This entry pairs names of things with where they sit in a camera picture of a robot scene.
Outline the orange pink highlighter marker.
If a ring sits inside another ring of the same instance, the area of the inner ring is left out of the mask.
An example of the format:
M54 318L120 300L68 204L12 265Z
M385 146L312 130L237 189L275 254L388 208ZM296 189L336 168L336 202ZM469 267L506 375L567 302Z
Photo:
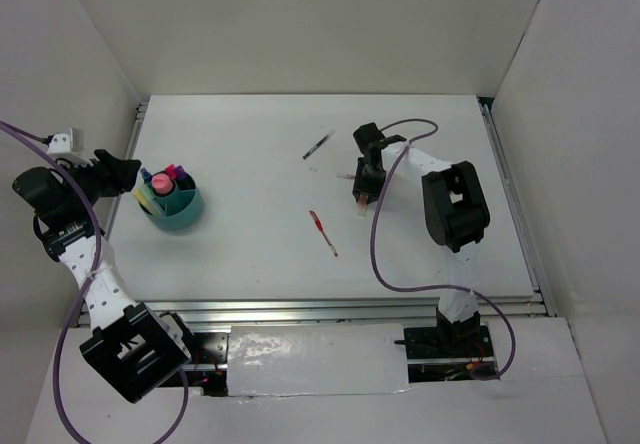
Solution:
M369 196L361 193L357 199L357 214L360 217L365 217L369 205Z

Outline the yellow highlighter marker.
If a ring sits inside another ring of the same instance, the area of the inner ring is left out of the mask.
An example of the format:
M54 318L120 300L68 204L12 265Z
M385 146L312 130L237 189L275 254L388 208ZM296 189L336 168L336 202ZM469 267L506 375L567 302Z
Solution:
M133 196L151 216L162 217L164 215L164 211L159 204L153 198L148 198L141 189L134 189Z

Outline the purple black highlighter marker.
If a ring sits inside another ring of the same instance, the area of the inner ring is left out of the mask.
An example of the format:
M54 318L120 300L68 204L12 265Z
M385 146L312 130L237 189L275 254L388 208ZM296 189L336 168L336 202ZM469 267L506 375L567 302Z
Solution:
M175 167L175 178L180 189L190 188L190 176L181 165Z

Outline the green highlighter marker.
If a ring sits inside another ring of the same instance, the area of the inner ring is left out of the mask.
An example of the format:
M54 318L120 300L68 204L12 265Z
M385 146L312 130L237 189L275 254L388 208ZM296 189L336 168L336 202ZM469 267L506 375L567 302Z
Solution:
M159 202L156 200L156 198L155 198L155 196L154 196L154 194L153 194L153 192L152 192L151 188L150 188L147 184L143 184L143 185L141 185L141 186L139 187L139 189L141 189L141 190L146 194L146 196L147 196L148 198L153 198L153 199L154 199L154 200L159 204Z

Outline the pink black highlighter marker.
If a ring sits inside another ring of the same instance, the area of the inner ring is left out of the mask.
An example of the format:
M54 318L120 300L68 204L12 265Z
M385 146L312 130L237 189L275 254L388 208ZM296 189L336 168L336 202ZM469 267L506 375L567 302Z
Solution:
M175 166L174 165L167 166L165 168L165 172L170 178L176 179L176 172L175 172Z

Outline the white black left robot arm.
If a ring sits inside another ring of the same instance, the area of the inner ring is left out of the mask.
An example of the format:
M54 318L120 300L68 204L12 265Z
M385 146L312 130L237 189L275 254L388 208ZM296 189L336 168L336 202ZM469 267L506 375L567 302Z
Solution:
M81 289L91 327L80 346L83 358L136 403L189 363L198 341L178 314L158 314L127 295L114 250L94 222L94 204L131 191L141 163L104 149L90 160L71 153L48 153L46 160L47 166L20 174L12 188L33 208L34 231L46 253L69 269Z

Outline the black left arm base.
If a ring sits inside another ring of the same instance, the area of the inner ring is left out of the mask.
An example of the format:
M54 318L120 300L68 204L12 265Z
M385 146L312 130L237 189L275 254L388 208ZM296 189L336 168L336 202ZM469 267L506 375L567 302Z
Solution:
M191 371L200 372L204 378L209 374L224 376L227 371L229 352L229 332L192 331L177 313L168 316L182 331L182 341L191 354Z

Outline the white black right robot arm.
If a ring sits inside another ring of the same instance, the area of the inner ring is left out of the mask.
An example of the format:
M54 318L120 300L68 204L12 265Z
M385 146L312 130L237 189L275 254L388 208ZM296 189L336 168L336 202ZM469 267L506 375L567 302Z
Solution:
M375 123L353 133L361 153L357 159L352 194L359 211L376 205L375 230L389 180L398 175L422 191L425 223L435 244L448 250L448 278L436 308L436 343L448 356L460 355L480 328L476 257L490 224L490 213L473 164L451 163L412 149L411 139L386 136Z

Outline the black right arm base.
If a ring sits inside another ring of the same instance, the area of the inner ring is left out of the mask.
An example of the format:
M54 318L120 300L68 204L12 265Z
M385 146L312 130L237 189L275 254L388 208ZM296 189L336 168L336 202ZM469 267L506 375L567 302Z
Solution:
M438 313L434 326L405 328L394 344L403 347L407 359L415 363L484 361L494 356L488 327L478 312L455 322Z

